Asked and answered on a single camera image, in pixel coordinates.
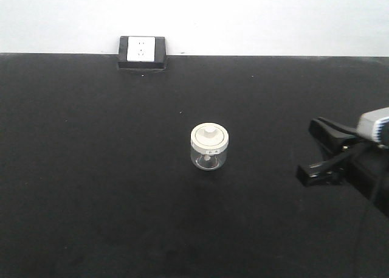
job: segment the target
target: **white wall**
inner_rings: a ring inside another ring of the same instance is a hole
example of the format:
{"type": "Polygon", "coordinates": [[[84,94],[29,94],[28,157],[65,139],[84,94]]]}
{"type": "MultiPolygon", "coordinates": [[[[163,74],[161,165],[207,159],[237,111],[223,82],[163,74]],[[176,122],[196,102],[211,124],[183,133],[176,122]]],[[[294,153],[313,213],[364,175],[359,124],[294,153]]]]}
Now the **white wall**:
{"type": "Polygon", "coordinates": [[[389,0],[0,0],[0,52],[389,56],[389,0]]]}

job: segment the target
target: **white outlet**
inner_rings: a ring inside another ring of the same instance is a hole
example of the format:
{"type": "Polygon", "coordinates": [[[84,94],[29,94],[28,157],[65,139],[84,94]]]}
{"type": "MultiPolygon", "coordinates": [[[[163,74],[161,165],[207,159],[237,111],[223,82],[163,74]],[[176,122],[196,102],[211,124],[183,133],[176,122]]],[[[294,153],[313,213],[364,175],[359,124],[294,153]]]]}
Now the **white outlet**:
{"type": "Polygon", "coordinates": [[[129,36],[127,61],[154,62],[156,39],[153,36],[129,36]]]}

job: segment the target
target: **outlet box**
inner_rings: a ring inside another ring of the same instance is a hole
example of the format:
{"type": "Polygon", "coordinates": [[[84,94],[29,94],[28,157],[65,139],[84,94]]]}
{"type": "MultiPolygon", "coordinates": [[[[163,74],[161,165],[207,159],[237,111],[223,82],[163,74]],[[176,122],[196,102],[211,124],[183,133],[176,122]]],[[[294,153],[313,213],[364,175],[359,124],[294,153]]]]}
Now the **outlet box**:
{"type": "Polygon", "coordinates": [[[121,36],[119,69],[165,69],[165,38],[162,36],[121,36]]]}

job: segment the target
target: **glass jar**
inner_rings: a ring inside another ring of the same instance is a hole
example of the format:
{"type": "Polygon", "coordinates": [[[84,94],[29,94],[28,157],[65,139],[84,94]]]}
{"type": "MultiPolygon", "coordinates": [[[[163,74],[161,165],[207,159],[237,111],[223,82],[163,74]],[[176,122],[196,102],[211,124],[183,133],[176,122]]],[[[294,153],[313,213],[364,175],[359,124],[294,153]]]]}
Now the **glass jar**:
{"type": "Polygon", "coordinates": [[[229,134],[215,123],[203,123],[191,132],[191,153],[193,164],[201,170],[216,170],[227,158],[229,134]]]}

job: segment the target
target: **lid knob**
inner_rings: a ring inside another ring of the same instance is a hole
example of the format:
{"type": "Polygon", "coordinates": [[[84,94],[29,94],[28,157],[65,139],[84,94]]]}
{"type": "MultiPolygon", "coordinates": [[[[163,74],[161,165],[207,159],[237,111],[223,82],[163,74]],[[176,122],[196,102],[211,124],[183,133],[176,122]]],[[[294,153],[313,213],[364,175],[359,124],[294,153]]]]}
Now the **lid knob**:
{"type": "Polygon", "coordinates": [[[212,138],[213,136],[216,135],[216,127],[215,126],[206,126],[204,128],[204,136],[206,138],[212,138]]]}

